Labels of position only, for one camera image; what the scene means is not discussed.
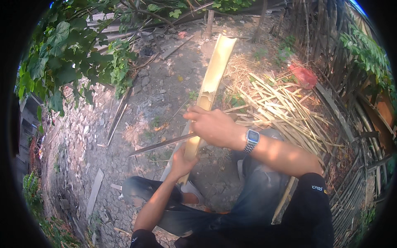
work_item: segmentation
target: machete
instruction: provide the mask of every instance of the machete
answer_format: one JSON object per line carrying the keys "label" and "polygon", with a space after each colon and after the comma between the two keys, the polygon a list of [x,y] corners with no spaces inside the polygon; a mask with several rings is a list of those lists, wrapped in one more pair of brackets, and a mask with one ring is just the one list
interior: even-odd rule
{"label": "machete", "polygon": [[[229,114],[229,116],[236,122],[238,116],[235,113],[231,113],[231,114]],[[180,136],[178,138],[173,138],[171,140],[166,140],[164,142],[160,142],[160,143],[157,143],[157,144],[145,147],[145,148],[141,148],[141,149],[138,149],[135,152],[131,153],[130,155],[128,155],[128,158],[136,156],[136,155],[139,155],[139,154],[142,154],[142,153],[145,153],[145,152],[149,152],[149,151],[155,150],[155,149],[163,147],[163,146],[167,146],[167,145],[170,145],[170,144],[173,144],[173,143],[177,143],[179,141],[188,140],[188,139],[196,137],[196,136],[197,136],[197,134],[195,132],[193,132],[193,133],[189,133],[188,135],[183,135],[183,136]]]}

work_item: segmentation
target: shoe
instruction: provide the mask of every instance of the shoe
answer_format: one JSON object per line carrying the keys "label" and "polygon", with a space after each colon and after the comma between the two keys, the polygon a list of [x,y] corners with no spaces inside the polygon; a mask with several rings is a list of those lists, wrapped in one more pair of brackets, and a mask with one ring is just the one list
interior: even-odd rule
{"label": "shoe", "polygon": [[204,197],[200,193],[200,191],[192,184],[191,181],[188,181],[186,185],[181,185],[181,191],[183,193],[193,193],[197,198],[198,198],[198,204],[203,205],[204,204]]}

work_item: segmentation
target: metal watch strap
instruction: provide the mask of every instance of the metal watch strap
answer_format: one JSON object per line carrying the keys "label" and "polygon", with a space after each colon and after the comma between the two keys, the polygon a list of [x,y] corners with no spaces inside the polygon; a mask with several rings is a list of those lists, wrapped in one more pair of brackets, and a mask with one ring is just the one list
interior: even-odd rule
{"label": "metal watch strap", "polygon": [[256,144],[252,144],[250,142],[247,142],[247,145],[245,146],[243,152],[249,154],[250,152],[252,152],[252,150],[255,148]]}

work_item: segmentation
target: leg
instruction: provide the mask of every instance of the leg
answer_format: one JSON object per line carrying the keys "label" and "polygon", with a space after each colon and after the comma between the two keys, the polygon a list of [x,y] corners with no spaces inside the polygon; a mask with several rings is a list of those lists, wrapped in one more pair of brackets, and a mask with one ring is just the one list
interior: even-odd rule
{"label": "leg", "polygon": [[[261,134],[283,140],[274,129],[264,129]],[[243,158],[244,189],[241,192],[230,216],[232,225],[270,225],[274,211],[282,198],[289,176],[275,172],[259,161]]]}
{"label": "leg", "polygon": [[[141,208],[161,185],[142,177],[130,177],[123,183],[125,199],[136,208]],[[175,186],[158,226],[177,236],[188,236],[201,231],[217,218],[217,214],[207,213],[182,204],[181,191]]]}

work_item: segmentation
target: dirt ground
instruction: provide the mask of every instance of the dirt ground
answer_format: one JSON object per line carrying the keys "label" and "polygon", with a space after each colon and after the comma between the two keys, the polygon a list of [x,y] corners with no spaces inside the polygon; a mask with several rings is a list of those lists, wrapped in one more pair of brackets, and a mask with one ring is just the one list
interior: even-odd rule
{"label": "dirt ground", "polygon": [[[254,53],[266,49],[269,52],[263,60],[270,61],[277,50],[277,42],[267,32],[276,20],[277,17],[267,17],[262,27],[263,36],[270,42],[253,44],[238,39],[232,56],[244,56],[254,61]],[[258,18],[247,16],[236,16],[234,19],[217,17],[212,29],[213,36],[217,37],[218,33],[252,36],[257,21]],[[289,20],[285,18],[282,30],[288,24]],[[189,105],[195,104],[194,99],[189,98],[189,93],[198,93],[216,43],[215,38],[205,40],[205,28],[202,19],[178,25],[177,32],[186,31],[187,36],[194,37],[165,61],[156,59],[140,71],[134,86],[139,88],[140,85],[141,90],[129,98],[127,109],[109,147],[98,144],[107,144],[106,136],[120,100],[115,100],[114,92],[105,90],[102,86],[94,87],[94,106],[80,101],[75,110],[72,103],[66,102],[65,117],[56,118],[55,126],[49,129],[44,139],[45,150],[41,161],[45,211],[47,214],[65,216],[81,240],[90,240],[92,236],[92,224],[89,224],[85,213],[91,188],[101,169],[104,178],[91,223],[96,223],[99,229],[98,242],[101,247],[129,247],[131,239],[127,233],[132,233],[138,210],[120,196],[121,191],[110,185],[122,185],[125,179],[136,175],[153,180],[161,178],[175,144],[139,155],[136,160],[127,156],[136,149],[180,136],[186,124],[182,114]],[[159,35],[161,45],[174,43],[177,32],[168,30]],[[152,46],[152,42],[145,44],[140,40],[134,49],[144,45]],[[223,102],[225,90],[221,85],[221,97],[217,98],[213,108],[230,108],[230,105]],[[308,101],[317,100],[309,97]],[[165,123],[169,125],[159,131],[155,130]],[[202,158],[189,179],[205,197],[205,206],[216,212],[231,210],[243,185],[239,181],[237,168],[231,164],[230,151],[206,146],[200,149],[200,155]],[[59,199],[68,199],[71,208],[60,209]],[[127,233],[116,231],[114,227]],[[154,233],[163,247],[174,247],[173,243],[178,239],[160,228],[156,228]]]}

